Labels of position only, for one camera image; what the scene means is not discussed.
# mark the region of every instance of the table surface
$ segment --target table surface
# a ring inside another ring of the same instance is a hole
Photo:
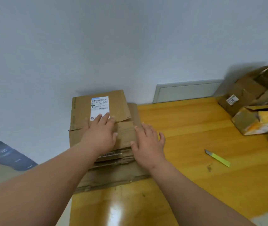
[[[166,136],[166,159],[197,185],[252,218],[268,212],[268,141],[243,136],[215,98],[139,106]],[[229,160],[228,168],[204,149]],[[177,225],[152,178],[73,195],[70,226]]]

